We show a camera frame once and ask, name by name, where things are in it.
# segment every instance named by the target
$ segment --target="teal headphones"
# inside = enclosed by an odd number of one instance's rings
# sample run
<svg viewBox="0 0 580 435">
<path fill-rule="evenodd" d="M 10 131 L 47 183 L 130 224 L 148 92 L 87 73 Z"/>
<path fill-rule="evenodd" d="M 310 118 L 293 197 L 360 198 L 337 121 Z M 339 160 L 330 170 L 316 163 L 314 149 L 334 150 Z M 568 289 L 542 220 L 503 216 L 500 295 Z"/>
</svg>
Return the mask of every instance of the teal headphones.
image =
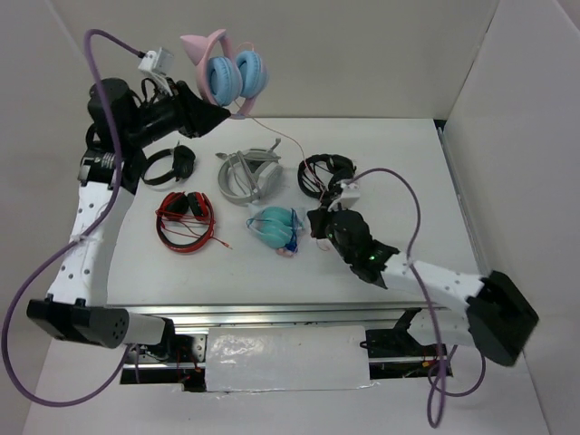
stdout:
<svg viewBox="0 0 580 435">
<path fill-rule="evenodd" d="M 273 249 L 285 247 L 289 251 L 296 251 L 297 231 L 302 224 L 293 208 L 265 208 L 248 219 L 246 225 L 269 247 Z"/>
</svg>

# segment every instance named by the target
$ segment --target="silver headphones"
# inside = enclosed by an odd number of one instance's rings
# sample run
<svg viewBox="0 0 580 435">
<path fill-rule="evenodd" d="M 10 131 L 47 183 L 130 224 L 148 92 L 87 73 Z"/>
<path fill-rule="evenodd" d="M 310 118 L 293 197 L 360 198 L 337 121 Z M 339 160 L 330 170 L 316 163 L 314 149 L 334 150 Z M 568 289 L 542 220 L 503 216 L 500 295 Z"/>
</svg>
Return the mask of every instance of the silver headphones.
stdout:
<svg viewBox="0 0 580 435">
<path fill-rule="evenodd" d="M 272 193 L 282 175 L 282 166 L 278 163 L 280 156 L 274 149 L 280 144 L 275 140 L 270 150 L 251 148 L 234 154 L 216 154 L 224 160 L 217 174 L 219 190 L 226 199 L 234 204 L 243 205 L 265 198 Z M 235 193 L 229 185 L 233 179 L 241 195 Z"/>
</svg>

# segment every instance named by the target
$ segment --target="pink headband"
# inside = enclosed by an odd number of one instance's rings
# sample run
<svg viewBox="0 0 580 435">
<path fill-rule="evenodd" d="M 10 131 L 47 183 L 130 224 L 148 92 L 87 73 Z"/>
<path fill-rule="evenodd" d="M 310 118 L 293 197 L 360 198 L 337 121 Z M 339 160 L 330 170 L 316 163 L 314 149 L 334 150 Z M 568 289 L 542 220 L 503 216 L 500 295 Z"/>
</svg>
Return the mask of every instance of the pink headband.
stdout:
<svg viewBox="0 0 580 435">
<path fill-rule="evenodd" d="M 211 102 L 212 104 L 218 105 L 211 94 L 211 90 L 209 89 L 208 77 L 209 55 L 218 42 L 220 43 L 221 49 L 224 52 L 224 57 L 227 57 L 232 62 L 237 74 L 240 75 L 241 82 L 241 74 L 236 65 L 236 58 L 234 57 L 234 50 L 232 49 L 231 42 L 226 35 L 226 29 L 216 30 L 208 37 L 198 36 L 195 34 L 186 34 L 181 36 L 181 41 L 183 42 L 183 48 L 188 54 L 189 59 L 193 62 L 194 65 L 198 67 L 196 82 L 198 84 L 201 97 L 204 100 Z M 237 115 L 247 116 L 252 110 L 255 102 L 256 97 L 245 99 Z"/>
</svg>

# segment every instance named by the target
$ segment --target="pink headphones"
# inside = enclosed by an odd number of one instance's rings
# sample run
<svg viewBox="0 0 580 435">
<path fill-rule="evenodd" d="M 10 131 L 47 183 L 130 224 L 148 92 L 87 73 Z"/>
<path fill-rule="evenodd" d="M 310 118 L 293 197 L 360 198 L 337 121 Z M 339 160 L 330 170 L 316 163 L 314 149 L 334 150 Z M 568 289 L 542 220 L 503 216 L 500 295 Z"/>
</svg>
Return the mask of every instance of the pink headphones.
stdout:
<svg viewBox="0 0 580 435">
<path fill-rule="evenodd" d="M 201 98 L 217 106 L 228 106 L 237 97 L 244 97 L 246 100 L 237 114 L 248 115 L 257 95 L 268 84 L 268 72 L 260 56 L 244 51 L 234 58 L 225 29 L 216 30 L 208 37 L 185 34 L 181 41 L 189 59 L 198 67 L 196 81 Z M 217 42 L 224 56 L 210 58 Z"/>
</svg>

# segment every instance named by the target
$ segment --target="blue ear cushion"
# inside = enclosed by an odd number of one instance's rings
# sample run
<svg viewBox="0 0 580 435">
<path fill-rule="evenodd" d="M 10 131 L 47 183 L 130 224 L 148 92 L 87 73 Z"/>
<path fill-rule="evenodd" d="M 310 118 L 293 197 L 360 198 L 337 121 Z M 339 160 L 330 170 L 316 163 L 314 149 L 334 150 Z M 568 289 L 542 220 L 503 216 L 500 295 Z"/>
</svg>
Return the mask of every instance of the blue ear cushion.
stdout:
<svg viewBox="0 0 580 435">
<path fill-rule="evenodd" d="M 268 73 L 262 72 L 262 59 L 256 52 L 245 50 L 236 57 L 236 65 L 242 74 L 242 92 L 240 96 L 252 98 L 257 96 L 267 85 Z"/>
<path fill-rule="evenodd" d="M 208 61 L 209 89 L 216 103 L 228 106 L 239 96 L 241 83 L 234 65 L 227 57 L 212 57 Z"/>
<path fill-rule="evenodd" d="M 258 233 L 260 240 L 273 249 L 285 247 L 292 239 L 292 228 L 275 220 L 263 222 L 259 231 L 261 233 Z"/>
<path fill-rule="evenodd" d="M 277 220 L 292 229 L 292 211 L 281 207 L 268 207 L 262 210 L 260 219 Z"/>
</svg>

